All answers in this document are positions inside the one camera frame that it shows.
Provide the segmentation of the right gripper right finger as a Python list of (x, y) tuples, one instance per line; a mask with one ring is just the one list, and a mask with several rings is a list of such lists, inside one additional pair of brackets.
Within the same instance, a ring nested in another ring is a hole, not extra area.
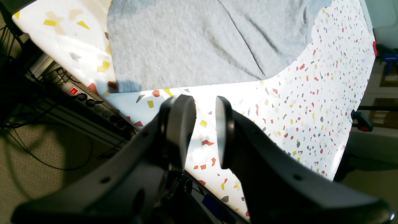
[(388, 224), (384, 200), (329, 181), (283, 152), (248, 118), (216, 98), (220, 167), (239, 179), (253, 224)]

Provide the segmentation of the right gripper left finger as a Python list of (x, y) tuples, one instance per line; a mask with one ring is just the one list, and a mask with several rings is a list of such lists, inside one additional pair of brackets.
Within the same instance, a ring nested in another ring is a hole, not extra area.
[(184, 172), (195, 126), (192, 96), (168, 98), (115, 156), (64, 189), (19, 205), (13, 224), (145, 223), (165, 172)]

